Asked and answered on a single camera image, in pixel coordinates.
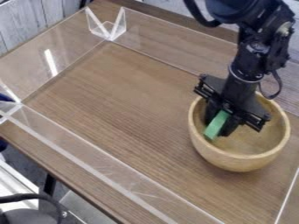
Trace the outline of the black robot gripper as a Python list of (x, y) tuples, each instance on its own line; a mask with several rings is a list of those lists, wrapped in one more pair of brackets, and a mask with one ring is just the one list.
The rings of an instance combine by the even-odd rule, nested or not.
[(239, 125), (247, 125), (255, 131), (260, 131), (271, 120), (271, 115), (258, 99), (258, 84), (238, 79), (232, 74), (227, 79), (222, 79), (203, 73), (199, 81), (194, 92), (207, 102), (206, 124), (211, 123), (222, 109), (230, 113), (219, 135), (228, 137)]

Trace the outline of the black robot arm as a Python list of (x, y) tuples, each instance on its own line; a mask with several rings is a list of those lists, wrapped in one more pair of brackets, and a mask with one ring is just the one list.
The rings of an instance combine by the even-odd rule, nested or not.
[(238, 53), (228, 65), (228, 77), (204, 74), (194, 92), (207, 102), (204, 136), (228, 136), (240, 125), (260, 131), (271, 120), (258, 97), (264, 94), (260, 81), (290, 60), (288, 44), (295, 32), (295, 13), (284, 0), (206, 0), (212, 16), (207, 20), (195, 0), (183, 0), (196, 21), (215, 28), (239, 27)]

